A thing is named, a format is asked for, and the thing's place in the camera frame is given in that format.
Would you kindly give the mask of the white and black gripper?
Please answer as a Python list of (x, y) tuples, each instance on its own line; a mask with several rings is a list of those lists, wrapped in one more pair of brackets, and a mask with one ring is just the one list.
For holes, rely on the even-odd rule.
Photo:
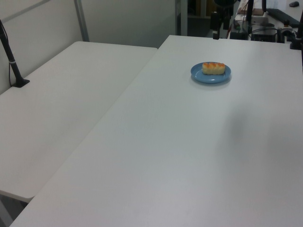
[[(237, 0), (214, 0), (215, 5), (222, 9), (223, 14), (223, 30), (228, 30), (230, 27), (230, 16), (233, 16), (233, 7)], [(218, 12), (211, 13), (211, 30), (213, 31), (213, 39), (218, 40), (220, 36), (220, 15)]]

